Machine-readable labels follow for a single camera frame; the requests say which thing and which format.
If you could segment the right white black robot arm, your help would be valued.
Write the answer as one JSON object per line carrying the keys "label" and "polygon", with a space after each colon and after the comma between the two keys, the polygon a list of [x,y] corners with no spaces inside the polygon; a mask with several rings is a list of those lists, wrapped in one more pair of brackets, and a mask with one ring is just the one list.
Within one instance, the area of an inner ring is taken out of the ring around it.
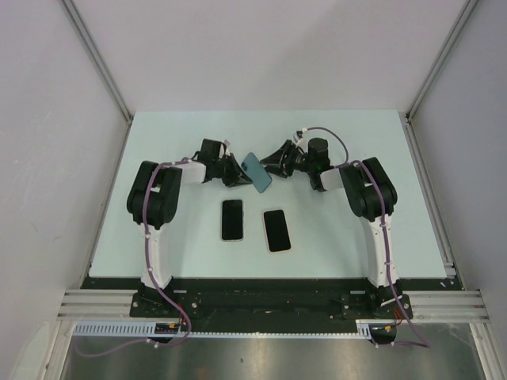
{"label": "right white black robot arm", "polygon": [[397,191],[378,158],[333,165],[326,139],[312,138],[305,147],[300,141],[286,140],[261,159],[267,172],[289,178],[295,171],[306,173],[318,192],[345,190],[352,213],[361,220],[368,251],[369,289],[366,310],[373,317],[385,317],[402,295],[393,263],[391,216],[398,202]]}

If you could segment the teal blue phone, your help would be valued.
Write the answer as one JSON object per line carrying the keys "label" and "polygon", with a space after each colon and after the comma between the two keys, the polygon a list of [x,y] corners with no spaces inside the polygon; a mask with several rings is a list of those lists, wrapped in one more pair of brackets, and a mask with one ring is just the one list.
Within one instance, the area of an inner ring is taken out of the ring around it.
{"label": "teal blue phone", "polygon": [[252,185],[260,194],[264,193],[273,181],[270,174],[253,152],[249,152],[246,155],[242,160],[241,167],[243,172],[251,179]]}

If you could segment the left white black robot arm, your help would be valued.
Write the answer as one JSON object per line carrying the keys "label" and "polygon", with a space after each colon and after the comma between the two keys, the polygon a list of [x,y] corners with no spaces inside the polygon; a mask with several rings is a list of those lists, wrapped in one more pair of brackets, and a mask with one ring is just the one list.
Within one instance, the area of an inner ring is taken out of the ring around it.
{"label": "left white black robot arm", "polygon": [[221,180],[227,188],[253,183],[228,144],[211,139],[204,139],[190,158],[161,163],[142,161],[135,175],[126,208],[144,239],[145,268],[138,296],[160,317],[175,307],[175,297],[165,291],[173,271],[168,255],[162,251],[166,247],[163,234],[176,216],[181,188],[214,179]]}

